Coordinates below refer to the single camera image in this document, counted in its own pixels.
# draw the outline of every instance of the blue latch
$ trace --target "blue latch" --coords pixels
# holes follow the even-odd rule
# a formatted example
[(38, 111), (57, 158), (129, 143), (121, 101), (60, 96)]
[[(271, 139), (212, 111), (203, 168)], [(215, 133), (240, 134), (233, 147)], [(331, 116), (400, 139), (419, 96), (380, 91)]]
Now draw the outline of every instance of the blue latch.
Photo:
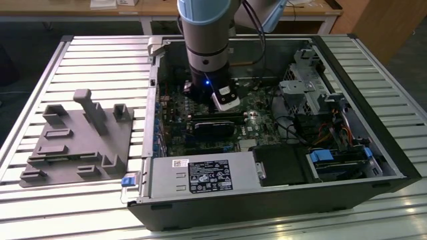
[(121, 178), (121, 187), (133, 187), (136, 185), (136, 177), (135, 176), (125, 176)]
[(265, 33), (271, 33), (275, 30), (280, 17), (283, 16), (283, 9), (285, 8), (285, 5), (287, 5), (287, 0), (277, 1), (277, 4), (269, 13), (269, 16), (267, 17), (261, 25), (261, 28)]
[(367, 158), (369, 159), (372, 157), (371, 149), (368, 147), (365, 147), (363, 150), (364, 150), (364, 154), (365, 154)]
[(329, 150), (315, 150), (309, 154), (311, 161), (315, 163), (317, 161), (331, 161), (333, 156)]

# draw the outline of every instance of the vertical gray peg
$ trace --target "vertical gray peg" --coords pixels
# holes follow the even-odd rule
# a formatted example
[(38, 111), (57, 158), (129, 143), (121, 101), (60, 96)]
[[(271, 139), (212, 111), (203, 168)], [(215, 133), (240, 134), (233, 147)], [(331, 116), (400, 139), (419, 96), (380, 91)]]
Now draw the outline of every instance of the vertical gray peg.
[(76, 103), (81, 105), (82, 110), (85, 112), (85, 116), (89, 119), (89, 122), (93, 124), (97, 134), (103, 136), (108, 134), (108, 129), (104, 124), (104, 113), (98, 112), (98, 110), (96, 109), (90, 99), (90, 95), (92, 92), (89, 89), (77, 89), (73, 92), (72, 99)]

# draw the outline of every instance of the blue release tab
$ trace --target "blue release tab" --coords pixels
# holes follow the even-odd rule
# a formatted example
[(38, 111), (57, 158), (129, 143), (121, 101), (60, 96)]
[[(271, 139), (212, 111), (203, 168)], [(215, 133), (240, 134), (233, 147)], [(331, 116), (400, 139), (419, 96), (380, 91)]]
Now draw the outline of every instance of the blue release tab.
[(364, 154), (365, 154), (367, 158), (369, 159), (372, 157), (371, 149), (368, 147), (365, 147), (363, 150), (364, 150)]
[(136, 177), (135, 176), (125, 176), (121, 178), (121, 187), (133, 187), (136, 184)]
[(331, 161), (333, 156), (329, 150), (315, 150), (309, 154), (311, 161), (315, 163), (317, 161)]

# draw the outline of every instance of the slotted metal platform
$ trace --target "slotted metal platform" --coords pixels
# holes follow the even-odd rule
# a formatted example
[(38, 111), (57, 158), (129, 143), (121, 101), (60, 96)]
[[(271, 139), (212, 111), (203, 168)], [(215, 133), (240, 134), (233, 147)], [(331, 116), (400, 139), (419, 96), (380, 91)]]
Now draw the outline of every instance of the slotted metal platform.
[(424, 177), (420, 181), (351, 210), (171, 232), (144, 229), (125, 208), (137, 191), (123, 192), (120, 180), (21, 188), (20, 174), (45, 122), (41, 112), (48, 104), (80, 109), (72, 101), (80, 88), (92, 90), (103, 108), (123, 103), (135, 109), (127, 170), (141, 168), (148, 37), (76, 36), (58, 44), (0, 150), (0, 239), (425, 239), (427, 115), (359, 40), (345, 35), (323, 40)]

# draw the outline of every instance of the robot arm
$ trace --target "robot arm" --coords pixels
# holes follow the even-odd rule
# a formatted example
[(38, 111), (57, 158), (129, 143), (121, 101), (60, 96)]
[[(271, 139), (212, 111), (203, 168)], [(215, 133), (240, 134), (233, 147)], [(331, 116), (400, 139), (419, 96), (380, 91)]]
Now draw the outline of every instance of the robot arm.
[[(191, 69), (191, 83), (185, 91), (200, 103), (213, 101), (220, 111), (240, 104), (229, 76), (228, 32), (233, 22), (255, 28), (243, 1), (177, 0)], [(256, 11), (261, 29), (271, 32), (283, 14), (285, 0), (247, 0), (247, 3)]]

